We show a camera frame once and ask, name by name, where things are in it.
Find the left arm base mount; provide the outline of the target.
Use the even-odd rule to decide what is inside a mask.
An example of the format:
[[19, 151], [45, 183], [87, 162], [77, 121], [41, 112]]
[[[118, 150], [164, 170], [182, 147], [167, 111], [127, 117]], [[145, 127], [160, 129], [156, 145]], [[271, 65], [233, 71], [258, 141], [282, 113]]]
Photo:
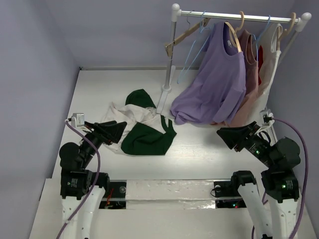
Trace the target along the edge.
[[103, 196], [99, 209], [125, 209], [126, 208], [126, 181], [111, 181]]

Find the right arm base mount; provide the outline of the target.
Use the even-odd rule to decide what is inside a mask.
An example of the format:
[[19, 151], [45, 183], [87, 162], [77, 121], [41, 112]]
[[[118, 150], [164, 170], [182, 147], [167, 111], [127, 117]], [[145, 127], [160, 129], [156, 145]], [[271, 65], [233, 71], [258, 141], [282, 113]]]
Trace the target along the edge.
[[244, 200], [234, 190], [230, 180], [214, 181], [210, 195], [215, 199], [215, 205], [218, 209], [246, 208]]

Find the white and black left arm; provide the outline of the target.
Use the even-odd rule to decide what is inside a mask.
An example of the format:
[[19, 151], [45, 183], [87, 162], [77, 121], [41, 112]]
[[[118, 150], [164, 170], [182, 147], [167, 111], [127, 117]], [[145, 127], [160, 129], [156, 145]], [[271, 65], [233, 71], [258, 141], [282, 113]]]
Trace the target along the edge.
[[100, 146], [118, 143], [126, 122], [89, 123], [67, 119], [68, 128], [79, 135], [79, 144], [68, 142], [59, 150], [62, 228], [59, 239], [90, 239], [99, 209], [126, 207], [126, 182], [111, 182], [101, 171]]

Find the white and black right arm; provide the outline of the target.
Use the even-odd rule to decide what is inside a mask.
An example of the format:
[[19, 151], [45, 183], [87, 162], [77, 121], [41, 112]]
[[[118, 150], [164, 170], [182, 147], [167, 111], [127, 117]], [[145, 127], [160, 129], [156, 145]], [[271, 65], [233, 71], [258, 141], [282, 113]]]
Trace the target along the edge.
[[263, 163], [267, 170], [261, 172], [264, 193], [268, 197], [271, 217], [258, 192], [257, 181], [251, 171], [241, 170], [232, 174], [228, 181], [214, 184], [213, 197], [241, 197], [253, 222], [258, 239], [292, 239], [296, 236], [303, 207], [298, 205], [299, 183], [293, 168], [300, 164], [300, 148], [290, 138], [284, 137], [275, 144], [262, 134], [274, 122], [258, 125], [255, 121], [241, 127], [222, 127], [217, 130], [229, 149], [240, 152], [245, 149]]

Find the white and green t shirt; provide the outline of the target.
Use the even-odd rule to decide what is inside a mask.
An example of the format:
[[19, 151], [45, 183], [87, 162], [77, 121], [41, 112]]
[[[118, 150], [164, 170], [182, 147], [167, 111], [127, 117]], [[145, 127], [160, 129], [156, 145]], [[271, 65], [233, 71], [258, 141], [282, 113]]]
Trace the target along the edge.
[[102, 122], [115, 120], [127, 125], [119, 142], [105, 147], [123, 155], [165, 155], [176, 132], [172, 120], [156, 111], [155, 104], [144, 89], [132, 91], [127, 96], [124, 106], [120, 107], [111, 102]]

